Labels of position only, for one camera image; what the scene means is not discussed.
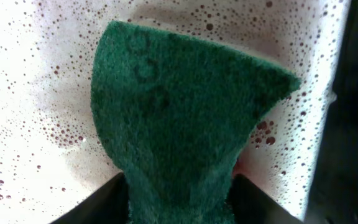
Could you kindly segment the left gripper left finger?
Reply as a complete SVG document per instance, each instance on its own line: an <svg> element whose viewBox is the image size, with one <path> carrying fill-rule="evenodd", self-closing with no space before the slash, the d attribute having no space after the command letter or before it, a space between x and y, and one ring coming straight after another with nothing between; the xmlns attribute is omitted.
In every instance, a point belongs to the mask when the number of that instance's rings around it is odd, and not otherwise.
<svg viewBox="0 0 358 224"><path fill-rule="evenodd" d="M128 190L120 172L52 224L125 224L129 219Z"/></svg>

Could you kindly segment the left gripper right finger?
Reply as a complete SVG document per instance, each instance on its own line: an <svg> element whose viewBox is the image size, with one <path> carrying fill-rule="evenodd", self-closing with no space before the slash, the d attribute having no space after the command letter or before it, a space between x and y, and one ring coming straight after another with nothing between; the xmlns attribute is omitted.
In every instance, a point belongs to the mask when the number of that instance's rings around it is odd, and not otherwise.
<svg viewBox="0 0 358 224"><path fill-rule="evenodd" d="M242 174L232 180L228 204L238 224L302 224Z"/></svg>

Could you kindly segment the green yellow sponge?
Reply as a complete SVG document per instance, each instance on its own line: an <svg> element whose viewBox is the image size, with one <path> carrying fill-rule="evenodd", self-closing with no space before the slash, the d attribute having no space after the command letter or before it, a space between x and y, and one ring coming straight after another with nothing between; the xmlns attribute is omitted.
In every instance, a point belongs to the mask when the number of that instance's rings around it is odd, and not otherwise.
<svg viewBox="0 0 358 224"><path fill-rule="evenodd" d="M91 110L129 186L131 223L234 223L236 160L298 89L289 70L224 45L113 21L99 40Z"/></svg>

